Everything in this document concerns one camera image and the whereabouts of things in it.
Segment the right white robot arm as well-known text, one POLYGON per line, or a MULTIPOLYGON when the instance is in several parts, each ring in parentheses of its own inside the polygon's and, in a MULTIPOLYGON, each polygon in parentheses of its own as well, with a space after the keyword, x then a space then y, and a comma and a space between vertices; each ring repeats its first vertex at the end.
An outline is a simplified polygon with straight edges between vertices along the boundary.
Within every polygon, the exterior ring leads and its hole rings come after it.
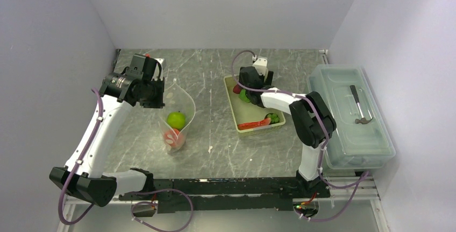
POLYGON ((295 94, 280 90, 264 81, 255 67, 242 67, 237 84, 246 90, 250 103, 261 108, 281 111, 291 116, 296 134, 303 144, 301 163, 297 173, 302 177, 296 183, 299 195, 311 196, 322 181, 323 151, 336 121, 318 92, 295 94))

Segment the orange peach toy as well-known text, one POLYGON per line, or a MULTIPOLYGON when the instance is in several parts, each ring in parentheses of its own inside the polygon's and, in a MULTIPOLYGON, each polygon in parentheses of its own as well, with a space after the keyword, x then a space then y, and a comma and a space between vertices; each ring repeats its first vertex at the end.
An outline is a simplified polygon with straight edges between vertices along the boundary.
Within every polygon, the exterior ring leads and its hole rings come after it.
POLYGON ((164 143, 172 150, 181 148, 186 140, 186 137, 184 135, 181 135, 179 129, 170 129, 166 131, 162 136, 164 143))

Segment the green cabbage toy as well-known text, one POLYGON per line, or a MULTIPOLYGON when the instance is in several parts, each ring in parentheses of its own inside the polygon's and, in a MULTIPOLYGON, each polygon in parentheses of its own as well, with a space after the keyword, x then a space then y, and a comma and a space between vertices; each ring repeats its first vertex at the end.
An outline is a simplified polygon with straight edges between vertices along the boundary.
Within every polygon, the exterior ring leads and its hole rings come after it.
POLYGON ((246 94, 246 90, 245 89, 242 89, 240 91, 240 93, 238 94, 238 97, 243 101, 243 102, 246 102, 246 103, 250 103, 251 100, 247 97, 247 94, 246 94))

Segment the green perforated plastic basket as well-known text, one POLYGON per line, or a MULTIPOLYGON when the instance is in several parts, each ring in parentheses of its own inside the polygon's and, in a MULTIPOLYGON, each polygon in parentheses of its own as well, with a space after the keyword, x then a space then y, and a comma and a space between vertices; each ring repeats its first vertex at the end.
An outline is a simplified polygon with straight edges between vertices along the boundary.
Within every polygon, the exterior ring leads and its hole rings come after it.
POLYGON ((286 119, 283 112, 275 109, 260 108, 251 103, 243 102, 238 97, 238 94, 235 94, 232 91, 233 87, 236 85, 236 82, 234 81, 232 76, 224 77, 224 85, 227 94, 227 100, 231 109, 231 115, 234 121, 234 127, 239 136, 249 136, 256 135, 261 132, 269 132, 274 129, 279 129, 286 124, 286 119), (261 121, 265 119, 266 115, 269 113, 278 114, 280 122, 255 129, 238 130, 238 124, 261 121))

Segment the green apple toy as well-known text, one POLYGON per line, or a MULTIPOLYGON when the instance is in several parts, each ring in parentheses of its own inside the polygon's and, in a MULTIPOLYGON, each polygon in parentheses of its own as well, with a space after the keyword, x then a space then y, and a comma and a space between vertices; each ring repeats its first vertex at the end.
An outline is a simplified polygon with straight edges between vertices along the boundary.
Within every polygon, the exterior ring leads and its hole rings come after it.
POLYGON ((182 130, 186 125, 186 116, 182 112, 171 112, 168 114, 166 123, 173 129, 182 130))

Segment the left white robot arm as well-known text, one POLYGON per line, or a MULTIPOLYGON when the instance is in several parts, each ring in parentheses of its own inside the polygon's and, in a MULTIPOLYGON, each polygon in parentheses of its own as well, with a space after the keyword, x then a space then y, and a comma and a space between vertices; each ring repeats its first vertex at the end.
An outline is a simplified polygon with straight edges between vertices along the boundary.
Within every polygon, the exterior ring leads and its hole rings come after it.
POLYGON ((100 89, 95 90, 97 106, 79 145, 63 167, 50 172, 50 180, 62 190, 60 202, 67 195, 104 207, 116 195, 134 192, 146 200, 154 194, 152 173, 139 168, 106 173, 104 164, 135 105, 153 109, 165 106, 165 65, 163 58, 134 54, 121 73, 110 73, 103 79, 100 89))

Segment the clear polka dot zip bag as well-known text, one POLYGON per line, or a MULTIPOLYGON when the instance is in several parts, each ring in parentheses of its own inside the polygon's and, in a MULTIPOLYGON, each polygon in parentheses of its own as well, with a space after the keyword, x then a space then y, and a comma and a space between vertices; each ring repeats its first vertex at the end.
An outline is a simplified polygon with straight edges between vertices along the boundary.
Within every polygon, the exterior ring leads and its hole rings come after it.
POLYGON ((167 153, 171 154, 184 146, 190 125, 196 114, 193 98, 173 79, 165 89, 165 104, 158 114, 161 136, 167 153))

